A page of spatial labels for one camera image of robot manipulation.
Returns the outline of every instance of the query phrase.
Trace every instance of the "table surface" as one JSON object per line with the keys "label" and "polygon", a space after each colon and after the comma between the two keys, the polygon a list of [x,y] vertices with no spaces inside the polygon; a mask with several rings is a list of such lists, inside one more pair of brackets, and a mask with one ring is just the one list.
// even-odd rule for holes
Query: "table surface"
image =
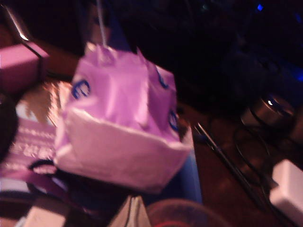
{"label": "table surface", "polygon": [[[4,27],[0,26],[0,34],[4,34],[0,37],[0,48],[12,44],[11,36]],[[50,54],[50,70],[68,75],[74,74],[78,56],[42,41],[37,41],[37,44]],[[202,113],[184,103],[179,103],[179,105],[185,111],[184,117],[192,125],[198,122],[207,125],[209,119],[212,118],[211,132],[218,144],[243,172],[249,171],[235,152],[232,140],[233,132],[240,124],[239,118],[214,117],[211,112]],[[269,209],[263,212],[255,207],[228,169],[207,145],[196,144],[195,150],[205,206],[221,215],[235,227],[278,226],[278,222]],[[276,161],[284,157],[296,161],[301,159],[298,151],[276,151],[274,148],[271,151],[276,154]],[[262,162],[264,156],[262,156],[262,148],[258,145],[251,145],[247,153],[254,164],[259,165]],[[24,215],[27,209],[26,205],[0,202],[0,217],[6,217],[1,219],[1,227],[13,226],[15,220]]]}

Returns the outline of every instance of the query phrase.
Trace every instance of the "white object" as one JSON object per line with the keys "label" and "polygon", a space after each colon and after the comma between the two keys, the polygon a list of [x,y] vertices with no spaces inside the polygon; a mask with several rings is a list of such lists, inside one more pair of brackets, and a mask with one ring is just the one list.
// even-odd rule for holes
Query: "white object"
{"label": "white object", "polygon": [[59,201],[38,198],[23,227],[63,227],[69,208]]}
{"label": "white object", "polygon": [[285,159],[275,165],[273,180],[279,186],[270,192],[271,203],[303,227],[303,171]]}

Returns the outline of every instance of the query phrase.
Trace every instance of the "blue light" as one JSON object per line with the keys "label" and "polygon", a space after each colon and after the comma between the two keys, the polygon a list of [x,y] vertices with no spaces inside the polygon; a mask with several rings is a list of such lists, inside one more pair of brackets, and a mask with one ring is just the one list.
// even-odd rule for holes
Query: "blue light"
{"label": "blue light", "polygon": [[295,13],[294,15],[295,15],[296,20],[297,20],[299,23],[302,23],[302,18],[301,18],[301,16],[300,16],[300,14]]}
{"label": "blue light", "polygon": [[258,7],[257,7],[257,9],[258,9],[259,11],[262,11],[262,9],[263,9],[263,6],[262,6],[261,4],[258,4]]}

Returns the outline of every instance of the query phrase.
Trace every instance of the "black cable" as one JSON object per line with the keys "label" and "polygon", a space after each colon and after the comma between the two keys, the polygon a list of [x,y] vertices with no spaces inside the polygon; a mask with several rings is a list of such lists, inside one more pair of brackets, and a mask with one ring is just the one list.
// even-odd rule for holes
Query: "black cable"
{"label": "black cable", "polygon": [[256,186],[259,186],[261,188],[264,200],[266,202],[266,204],[269,206],[269,208],[271,209],[272,214],[275,216],[275,218],[277,219],[277,221],[280,223],[281,226],[287,227],[288,225],[286,224],[286,222],[290,223],[292,226],[297,227],[297,225],[290,220],[287,216],[285,216],[282,212],[280,212],[269,200],[268,197],[268,193],[266,193],[266,190],[271,189],[270,187],[270,182],[268,180],[268,178],[266,177],[264,168],[262,168],[262,170],[258,170],[243,154],[240,146],[239,146],[239,140],[237,138],[238,133],[241,130],[245,130],[247,131],[250,135],[252,135],[253,137],[255,137],[256,139],[258,139],[258,141],[260,142],[260,144],[262,144],[262,146],[264,147],[266,154],[267,154],[267,159],[264,161],[264,165],[265,166],[266,163],[268,163],[269,161],[271,162],[271,154],[269,152],[267,143],[263,140],[263,138],[255,131],[253,131],[253,129],[256,127],[247,127],[247,126],[241,126],[239,128],[236,129],[236,131],[233,134],[233,140],[234,140],[234,144],[236,147],[236,150],[238,151],[240,157],[242,158],[242,160],[251,168],[251,170],[253,170],[255,172],[255,174],[258,175],[259,177],[259,182],[256,181],[252,181],[251,179],[249,179],[247,176],[245,176],[245,174],[243,174],[247,180],[251,183],[254,184]]}
{"label": "black cable", "polygon": [[[240,131],[247,131],[252,137],[256,138],[257,141],[259,142],[259,144],[262,145],[262,147],[264,148],[266,154],[267,154],[267,157],[268,158],[271,158],[271,155],[270,155],[270,152],[269,152],[269,149],[268,149],[268,146],[267,146],[267,143],[263,140],[263,138],[256,132],[254,132],[252,129],[254,127],[247,127],[247,126],[241,126],[239,128],[236,129],[236,131],[234,132],[233,134],[233,141],[234,141],[234,145],[236,147],[236,150],[238,151],[240,157],[242,158],[242,160],[249,166],[249,168],[258,176],[259,179],[261,179],[263,177],[263,173],[261,171],[259,171],[243,154],[240,146],[239,146],[239,140],[238,140],[238,134]],[[253,185],[256,185],[256,186],[261,186],[261,182],[257,182],[257,181],[254,181],[252,179],[250,179],[249,177],[247,177],[245,174],[243,174],[247,181],[249,181],[251,184]]]}

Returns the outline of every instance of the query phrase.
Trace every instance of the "purple paper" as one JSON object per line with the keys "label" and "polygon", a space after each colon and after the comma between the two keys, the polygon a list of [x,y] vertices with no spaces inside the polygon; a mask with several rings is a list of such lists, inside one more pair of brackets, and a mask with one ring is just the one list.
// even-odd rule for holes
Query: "purple paper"
{"label": "purple paper", "polygon": [[[15,140],[9,148],[8,156],[0,164],[0,175],[9,171],[25,170],[33,162],[54,157],[55,127],[35,121],[19,118],[19,127]],[[36,173],[53,172],[54,167],[43,166]]]}

